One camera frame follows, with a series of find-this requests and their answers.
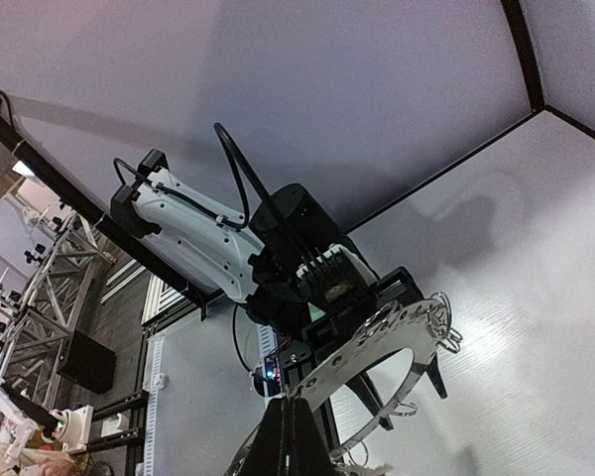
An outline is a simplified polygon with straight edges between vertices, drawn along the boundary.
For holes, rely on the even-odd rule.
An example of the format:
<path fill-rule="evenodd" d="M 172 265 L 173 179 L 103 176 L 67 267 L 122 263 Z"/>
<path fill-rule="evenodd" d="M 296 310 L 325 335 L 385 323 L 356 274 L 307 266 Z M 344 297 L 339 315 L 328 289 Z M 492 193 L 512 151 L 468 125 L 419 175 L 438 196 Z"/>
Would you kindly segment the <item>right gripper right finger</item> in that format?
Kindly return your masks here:
<path fill-rule="evenodd" d="M 290 398 L 289 411 L 288 475 L 336 475 L 307 401 Z"/>

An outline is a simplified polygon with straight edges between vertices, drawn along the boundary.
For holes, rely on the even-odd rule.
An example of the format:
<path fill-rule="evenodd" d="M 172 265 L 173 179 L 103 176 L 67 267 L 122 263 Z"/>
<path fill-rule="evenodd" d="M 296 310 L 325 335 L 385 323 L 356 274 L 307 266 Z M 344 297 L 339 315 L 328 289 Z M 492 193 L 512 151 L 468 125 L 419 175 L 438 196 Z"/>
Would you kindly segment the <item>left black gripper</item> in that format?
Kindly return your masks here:
<path fill-rule="evenodd" d="M 321 364 L 348 342 L 357 329 L 386 304 L 395 301 L 407 306 L 420 300 L 423 300 L 423 294 L 412 274 L 405 267 L 397 267 L 371 285 L 357 305 L 340 312 L 327 313 L 302 331 L 304 341 L 312 352 L 314 366 Z M 425 366 L 425 373 L 438 396 L 442 400 L 446 399 L 448 394 L 437 356 Z M 373 417 L 381 410 L 383 401 L 367 372 L 361 372 L 351 379 L 351 391 Z"/>

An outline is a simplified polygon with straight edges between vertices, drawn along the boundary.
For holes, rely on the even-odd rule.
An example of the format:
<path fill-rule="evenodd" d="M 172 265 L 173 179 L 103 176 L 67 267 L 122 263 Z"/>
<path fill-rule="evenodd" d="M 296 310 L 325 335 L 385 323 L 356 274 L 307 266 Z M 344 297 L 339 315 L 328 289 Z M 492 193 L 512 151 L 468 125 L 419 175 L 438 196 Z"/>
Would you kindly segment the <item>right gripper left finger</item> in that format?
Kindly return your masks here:
<path fill-rule="evenodd" d="M 270 400 L 260 423 L 234 455 L 230 474 L 284 475 L 288 423 L 289 399 Z"/>

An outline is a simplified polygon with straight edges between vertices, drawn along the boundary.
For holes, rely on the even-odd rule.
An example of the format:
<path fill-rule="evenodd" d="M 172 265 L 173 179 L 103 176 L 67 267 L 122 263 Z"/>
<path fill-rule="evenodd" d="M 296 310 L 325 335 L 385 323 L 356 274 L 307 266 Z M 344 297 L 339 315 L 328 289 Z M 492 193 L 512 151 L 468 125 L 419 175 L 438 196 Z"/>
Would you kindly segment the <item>metal ring plate with keyrings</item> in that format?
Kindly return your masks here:
<path fill-rule="evenodd" d="M 359 373 L 381 364 L 402 350 L 411 352 L 410 369 L 378 414 L 335 449 L 327 450 L 336 475 L 356 473 L 360 470 L 359 465 L 346 464 L 344 456 L 362 443 L 381 420 L 398 414 L 398 408 L 403 405 L 407 395 L 420 378 L 426 376 L 425 366 L 437 356 L 439 349 L 456 354 L 461 342 L 462 336 L 452 324 L 452 306 L 447 294 L 435 293 L 428 299 L 407 306 L 391 301 L 304 379 L 302 396 L 298 391 L 286 389 L 283 397 L 303 398 L 309 407 L 313 405 L 317 409 Z M 288 475 L 289 424 L 286 436 L 284 475 Z"/>

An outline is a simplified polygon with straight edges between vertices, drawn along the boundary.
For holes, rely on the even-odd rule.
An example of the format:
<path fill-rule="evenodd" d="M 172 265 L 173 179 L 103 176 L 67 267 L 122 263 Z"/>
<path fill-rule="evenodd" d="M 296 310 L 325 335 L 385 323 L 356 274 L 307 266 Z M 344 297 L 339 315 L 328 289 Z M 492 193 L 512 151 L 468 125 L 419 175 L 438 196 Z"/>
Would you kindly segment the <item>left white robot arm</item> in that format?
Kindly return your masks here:
<path fill-rule="evenodd" d="M 113 167 L 119 177 L 133 177 L 111 199 L 113 219 L 135 237 L 154 237 L 280 338 L 253 369 L 259 389 L 294 386 L 291 368 L 318 365 L 381 307 L 422 298 L 406 269 L 378 276 L 298 183 L 264 193 L 256 209 L 234 210 L 180 182 L 161 151 L 138 167 L 121 159 Z"/>

